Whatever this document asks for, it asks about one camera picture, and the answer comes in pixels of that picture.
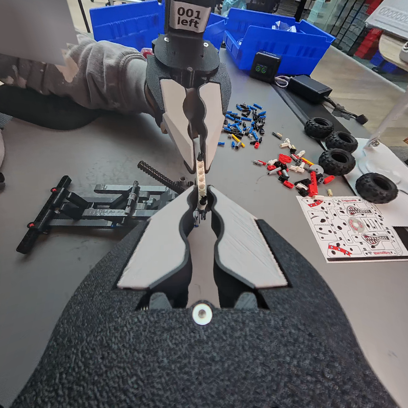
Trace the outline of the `printed instruction sheet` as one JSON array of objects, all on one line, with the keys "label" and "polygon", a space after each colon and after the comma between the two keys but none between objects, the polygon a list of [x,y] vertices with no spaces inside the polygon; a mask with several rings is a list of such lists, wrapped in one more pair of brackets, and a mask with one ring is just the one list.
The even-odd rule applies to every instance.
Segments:
[{"label": "printed instruction sheet", "polygon": [[407,244],[383,205],[359,196],[297,200],[327,263],[407,260]]}]

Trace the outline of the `pile of red white pieces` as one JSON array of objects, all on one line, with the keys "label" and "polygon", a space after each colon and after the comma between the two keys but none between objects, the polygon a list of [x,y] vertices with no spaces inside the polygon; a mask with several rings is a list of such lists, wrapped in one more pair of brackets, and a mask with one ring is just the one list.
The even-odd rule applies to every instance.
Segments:
[{"label": "pile of red white pieces", "polygon": [[306,159],[304,150],[297,150],[289,138],[273,132],[272,135],[283,140],[280,149],[288,149],[288,154],[279,153],[269,161],[253,160],[252,164],[266,170],[267,176],[276,176],[281,185],[295,189],[300,196],[322,200],[325,196],[319,194],[319,186],[327,185],[335,179],[333,175],[325,175],[321,166]]}]

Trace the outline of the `round wooden table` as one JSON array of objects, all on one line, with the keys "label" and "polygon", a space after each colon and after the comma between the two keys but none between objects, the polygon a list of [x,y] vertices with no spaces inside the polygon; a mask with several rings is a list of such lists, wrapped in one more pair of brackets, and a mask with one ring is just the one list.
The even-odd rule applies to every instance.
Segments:
[{"label": "round wooden table", "polygon": [[399,56],[401,49],[407,41],[406,38],[401,38],[386,31],[382,33],[379,40],[379,51],[382,57],[406,72],[408,72],[408,64],[401,60]]}]

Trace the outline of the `stack of red bins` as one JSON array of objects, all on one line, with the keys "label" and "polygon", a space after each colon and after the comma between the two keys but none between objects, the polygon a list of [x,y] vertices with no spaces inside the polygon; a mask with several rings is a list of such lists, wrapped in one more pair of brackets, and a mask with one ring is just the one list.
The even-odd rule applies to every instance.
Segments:
[{"label": "stack of red bins", "polygon": [[354,57],[371,60],[379,49],[379,41],[383,30],[378,28],[369,29],[360,46],[354,53]]}]

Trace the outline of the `white toy brick beam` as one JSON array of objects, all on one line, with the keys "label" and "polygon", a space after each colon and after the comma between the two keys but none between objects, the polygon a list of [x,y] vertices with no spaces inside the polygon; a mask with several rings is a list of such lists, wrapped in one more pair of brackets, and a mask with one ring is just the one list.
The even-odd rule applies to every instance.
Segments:
[{"label": "white toy brick beam", "polygon": [[194,218],[195,226],[197,227],[201,221],[206,219],[207,214],[208,197],[204,161],[196,160],[196,185],[198,189],[198,202]]}]

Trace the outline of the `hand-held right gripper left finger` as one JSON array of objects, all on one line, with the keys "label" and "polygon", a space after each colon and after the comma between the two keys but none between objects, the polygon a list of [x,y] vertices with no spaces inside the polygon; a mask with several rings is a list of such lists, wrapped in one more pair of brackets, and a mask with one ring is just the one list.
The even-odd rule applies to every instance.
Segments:
[{"label": "hand-held right gripper left finger", "polygon": [[195,225],[195,192],[189,187],[149,218],[117,288],[152,290],[177,273],[192,272],[187,238]]}]

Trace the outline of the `black power adapter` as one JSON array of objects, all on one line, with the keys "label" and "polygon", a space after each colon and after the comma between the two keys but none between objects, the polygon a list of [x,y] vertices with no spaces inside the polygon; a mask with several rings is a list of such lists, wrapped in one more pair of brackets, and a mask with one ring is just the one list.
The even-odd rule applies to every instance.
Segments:
[{"label": "black power adapter", "polygon": [[321,104],[333,91],[329,86],[322,84],[307,75],[291,77],[288,81],[286,90],[297,94],[302,99],[313,104]]}]

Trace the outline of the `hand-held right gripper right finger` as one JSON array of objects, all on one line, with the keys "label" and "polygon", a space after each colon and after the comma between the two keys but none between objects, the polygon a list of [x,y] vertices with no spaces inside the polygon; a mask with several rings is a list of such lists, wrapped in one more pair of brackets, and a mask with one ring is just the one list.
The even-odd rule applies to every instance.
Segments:
[{"label": "hand-held right gripper right finger", "polygon": [[207,192],[212,203],[211,227],[217,237],[215,267],[252,289],[288,286],[257,217],[214,186],[208,186]]}]

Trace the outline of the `black grey toy car chassis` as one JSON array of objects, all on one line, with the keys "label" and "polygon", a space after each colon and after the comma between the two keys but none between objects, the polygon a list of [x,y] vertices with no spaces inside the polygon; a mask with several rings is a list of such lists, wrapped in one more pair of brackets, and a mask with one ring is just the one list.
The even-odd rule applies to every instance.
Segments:
[{"label": "black grey toy car chassis", "polygon": [[140,185],[137,180],[131,185],[97,184],[94,192],[104,196],[84,198],[69,191],[72,180],[63,176],[50,190],[50,197],[36,218],[28,223],[16,251],[27,255],[38,237],[48,234],[52,227],[135,227],[193,186],[185,177],[172,181],[145,161],[140,161],[137,168],[158,181],[160,186]]}]

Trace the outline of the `black toy tire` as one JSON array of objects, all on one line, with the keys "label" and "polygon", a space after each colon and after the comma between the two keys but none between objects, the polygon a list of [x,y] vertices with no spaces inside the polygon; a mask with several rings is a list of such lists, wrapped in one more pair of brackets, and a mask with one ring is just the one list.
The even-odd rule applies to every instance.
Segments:
[{"label": "black toy tire", "polygon": [[355,188],[364,200],[374,204],[387,204],[398,196],[396,184],[379,173],[366,173],[360,176]]},{"label": "black toy tire", "polygon": [[348,151],[328,149],[320,155],[318,164],[327,175],[344,176],[354,169],[356,161],[354,156]]},{"label": "black toy tire", "polygon": [[353,153],[358,148],[358,141],[354,136],[343,131],[333,131],[326,139],[327,149],[343,149]]},{"label": "black toy tire", "polygon": [[315,140],[323,140],[333,131],[333,123],[325,118],[313,117],[308,119],[304,125],[305,134]]}]

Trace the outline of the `blue storage bin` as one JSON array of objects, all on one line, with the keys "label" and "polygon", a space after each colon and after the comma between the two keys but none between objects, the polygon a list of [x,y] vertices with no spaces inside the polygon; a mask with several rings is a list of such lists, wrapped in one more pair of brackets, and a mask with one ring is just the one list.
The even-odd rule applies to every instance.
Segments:
[{"label": "blue storage bin", "polygon": [[219,14],[210,13],[206,30],[203,34],[203,40],[212,43],[212,45],[219,51],[223,42],[225,26],[228,18]]},{"label": "blue storage bin", "polygon": [[[282,20],[295,25],[297,33],[272,29]],[[226,49],[238,69],[249,71],[255,54],[265,50],[281,55],[278,73],[310,75],[335,37],[318,27],[293,17],[231,8],[225,26]]]},{"label": "blue storage bin", "polygon": [[92,8],[89,11],[96,41],[106,40],[141,51],[164,33],[165,2],[142,1]]}]

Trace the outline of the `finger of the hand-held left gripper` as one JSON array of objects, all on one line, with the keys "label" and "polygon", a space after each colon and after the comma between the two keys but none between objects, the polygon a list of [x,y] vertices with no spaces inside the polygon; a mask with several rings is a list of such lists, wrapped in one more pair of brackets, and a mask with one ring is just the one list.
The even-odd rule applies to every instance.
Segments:
[{"label": "finger of the hand-held left gripper", "polygon": [[189,133],[191,124],[183,109],[186,89],[172,79],[161,79],[160,88],[164,104],[162,119],[165,129],[178,148],[188,172],[194,174],[196,172],[195,146]]},{"label": "finger of the hand-held left gripper", "polygon": [[200,135],[200,150],[203,153],[204,169],[209,171],[224,123],[220,84],[206,83],[202,85],[198,89],[198,96],[204,106],[202,119],[204,133]]}]

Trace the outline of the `small black display device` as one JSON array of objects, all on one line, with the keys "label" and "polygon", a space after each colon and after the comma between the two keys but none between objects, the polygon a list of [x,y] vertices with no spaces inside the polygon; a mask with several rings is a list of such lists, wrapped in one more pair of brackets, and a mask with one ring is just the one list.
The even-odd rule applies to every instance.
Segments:
[{"label": "small black display device", "polygon": [[275,84],[282,57],[265,50],[259,50],[253,59],[249,76],[269,84]]}]

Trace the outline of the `pile of blue black pins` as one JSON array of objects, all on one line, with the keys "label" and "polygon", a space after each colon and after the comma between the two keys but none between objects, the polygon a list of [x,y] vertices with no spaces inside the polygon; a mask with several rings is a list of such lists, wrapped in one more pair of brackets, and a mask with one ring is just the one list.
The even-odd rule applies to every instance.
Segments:
[{"label": "pile of blue black pins", "polygon": [[253,103],[237,104],[235,111],[227,111],[222,133],[226,134],[232,150],[240,150],[247,145],[258,149],[265,134],[267,111]]}]

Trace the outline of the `grey desk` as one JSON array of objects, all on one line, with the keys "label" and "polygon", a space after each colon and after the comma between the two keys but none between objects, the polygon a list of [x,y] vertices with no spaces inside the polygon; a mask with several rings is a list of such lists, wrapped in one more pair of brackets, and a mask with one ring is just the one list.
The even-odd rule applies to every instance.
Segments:
[{"label": "grey desk", "polygon": [[[254,216],[264,219],[321,274],[347,314],[372,369],[401,407],[407,407],[407,261],[327,263],[298,203],[298,194],[267,176],[252,160],[267,161],[279,150],[271,131],[305,149],[321,148],[274,89],[237,70],[220,53],[232,82],[232,106],[263,105],[267,134],[258,150],[217,150],[207,182]],[[107,115],[60,132],[13,119],[4,128],[6,157],[1,193],[1,405],[9,407],[41,358],[52,330],[75,289],[125,231],[113,228],[55,229],[38,239],[27,256],[16,248],[60,178],[92,196],[96,184],[155,184],[137,169],[146,161],[171,179],[189,177],[171,139],[153,118]]]}]

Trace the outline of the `clear plastic stand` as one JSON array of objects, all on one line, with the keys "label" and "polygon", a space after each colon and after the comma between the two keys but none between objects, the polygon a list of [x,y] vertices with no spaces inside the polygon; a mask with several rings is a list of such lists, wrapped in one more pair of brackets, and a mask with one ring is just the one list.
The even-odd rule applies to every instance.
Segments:
[{"label": "clear plastic stand", "polygon": [[408,91],[406,90],[364,145],[362,156],[358,160],[358,168],[362,174],[379,173],[389,178],[398,187],[407,182],[407,171],[395,170],[395,160],[391,158],[390,153],[379,150],[379,146],[385,130],[406,111],[407,105]]}]

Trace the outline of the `white tray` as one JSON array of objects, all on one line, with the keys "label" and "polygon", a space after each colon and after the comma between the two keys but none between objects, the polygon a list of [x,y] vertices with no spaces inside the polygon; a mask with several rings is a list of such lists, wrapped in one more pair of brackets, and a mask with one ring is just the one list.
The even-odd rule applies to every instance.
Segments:
[{"label": "white tray", "polygon": [[366,24],[390,32],[407,32],[407,4],[382,3],[366,20]]}]

